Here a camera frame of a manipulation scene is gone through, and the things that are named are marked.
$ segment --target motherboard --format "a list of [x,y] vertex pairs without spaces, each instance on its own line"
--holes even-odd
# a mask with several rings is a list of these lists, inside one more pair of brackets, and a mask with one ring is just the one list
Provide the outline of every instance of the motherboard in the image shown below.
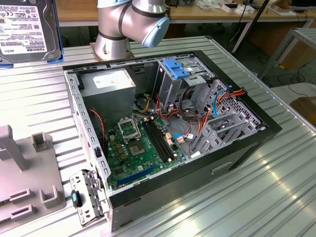
[[[108,184],[113,190],[143,179],[146,175],[180,165],[185,160],[178,145],[168,144],[168,130],[162,119],[152,118],[134,122],[136,129],[133,129],[132,123],[123,121],[123,126],[106,131],[109,137],[108,164],[112,171]],[[124,136],[137,133],[137,129],[140,138],[127,142]]]

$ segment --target yellow cable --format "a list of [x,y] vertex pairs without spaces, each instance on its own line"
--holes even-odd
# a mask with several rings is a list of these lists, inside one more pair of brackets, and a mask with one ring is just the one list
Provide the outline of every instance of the yellow cable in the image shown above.
[[144,112],[147,111],[147,109],[149,108],[149,102],[150,102],[150,98],[148,98],[148,100],[147,100],[147,105],[146,105],[146,107],[145,107],[142,111],[140,111],[141,113],[144,113]]

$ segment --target wooden table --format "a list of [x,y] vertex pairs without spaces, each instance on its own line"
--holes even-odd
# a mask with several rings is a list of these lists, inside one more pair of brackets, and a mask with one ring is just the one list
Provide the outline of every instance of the wooden table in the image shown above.
[[[60,27],[71,26],[97,26],[98,25],[98,9],[85,10],[65,10],[61,6],[62,0],[57,0],[58,19]],[[242,31],[233,52],[237,50],[240,42],[248,31],[251,22],[257,12],[253,14],[245,14],[241,22],[247,23]],[[231,23],[238,22],[241,15],[236,13],[227,13],[222,9],[214,9],[211,11],[202,10],[198,6],[178,6],[171,7],[171,23],[186,24],[186,23]],[[310,27],[316,19],[316,11],[308,11],[306,14],[298,13],[297,16],[280,16],[271,10],[265,10],[261,15],[259,22],[306,22],[303,27]]]

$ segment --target blue pcie slot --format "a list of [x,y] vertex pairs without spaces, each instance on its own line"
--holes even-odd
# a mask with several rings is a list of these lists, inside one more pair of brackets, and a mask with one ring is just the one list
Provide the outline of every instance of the blue pcie slot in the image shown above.
[[150,168],[148,168],[148,169],[146,169],[146,170],[143,170],[143,171],[141,171],[141,172],[139,172],[139,173],[137,173],[137,174],[133,174],[132,176],[129,176],[129,177],[127,177],[127,178],[118,180],[118,185],[120,185],[120,184],[126,184],[126,183],[128,183],[128,182],[130,182],[130,181],[133,181],[133,180],[135,180],[135,179],[138,179],[139,177],[142,177],[142,176],[144,176],[144,175],[150,174],[151,171],[155,168],[155,166],[156,166],[156,165],[154,165],[153,167],[150,167]]

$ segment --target workbench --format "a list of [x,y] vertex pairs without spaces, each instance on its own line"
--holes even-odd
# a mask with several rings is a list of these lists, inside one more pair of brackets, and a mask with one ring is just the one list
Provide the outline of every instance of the workbench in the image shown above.
[[[64,9],[61,5],[62,0],[57,0],[58,19],[60,27],[80,27],[80,26],[97,26],[98,25],[98,9],[97,7],[89,9]],[[177,6],[170,8],[171,24],[187,24],[187,23],[246,23],[241,32],[237,43],[232,52],[236,52],[246,32],[248,31],[253,18],[257,11],[253,14],[241,15],[236,13],[227,13],[222,9],[213,9],[205,11],[198,6]],[[297,13],[295,16],[280,16],[271,10],[264,10],[258,22],[305,22],[303,27],[309,28],[316,19],[316,11],[310,10],[305,13]],[[288,54],[283,54],[282,58],[286,58]]]
[[0,74],[0,123],[14,139],[48,132],[66,207],[3,236],[311,236],[316,233],[315,128],[274,95],[217,42],[205,37],[163,40],[156,48],[131,43],[135,56],[202,50],[280,126],[282,131],[241,167],[111,233],[101,219],[86,228],[70,197],[69,177],[89,168],[71,114],[62,66],[96,62],[89,46],[65,49],[65,62],[18,64]]
[[268,71],[271,70],[274,62],[281,55],[281,53],[284,52],[288,54],[292,50],[293,44],[296,44],[299,40],[316,50],[316,28],[294,28],[290,30],[282,43],[266,63],[264,69],[259,75],[259,78],[262,79],[268,73]]

